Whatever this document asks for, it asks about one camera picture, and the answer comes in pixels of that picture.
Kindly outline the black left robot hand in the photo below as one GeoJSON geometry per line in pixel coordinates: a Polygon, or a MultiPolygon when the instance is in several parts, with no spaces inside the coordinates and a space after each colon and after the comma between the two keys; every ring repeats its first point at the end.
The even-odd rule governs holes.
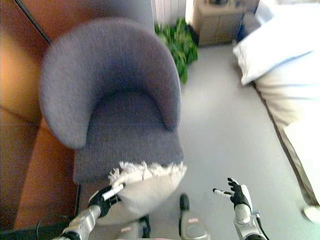
{"type": "Polygon", "coordinates": [[[116,187],[109,185],[97,192],[95,192],[88,201],[88,207],[98,206],[100,209],[100,214],[98,218],[106,216],[112,205],[121,202],[121,198],[118,196],[118,193],[125,188],[126,184],[121,183],[116,187]]]}

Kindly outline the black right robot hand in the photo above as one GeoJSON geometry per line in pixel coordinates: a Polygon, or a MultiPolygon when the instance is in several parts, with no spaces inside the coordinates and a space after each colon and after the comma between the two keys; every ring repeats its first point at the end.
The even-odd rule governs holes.
{"type": "Polygon", "coordinates": [[[239,184],[234,178],[228,177],[228,185],[230,186],[230,191],[224,191],[217,188],[213,188],[214,194],[221,195],[230,199],[233,203],[234,208],[237,205],[244,204],[249,207],[250,210],[253,209],[251,196],[249,190],[245,184],[239,184]]]}

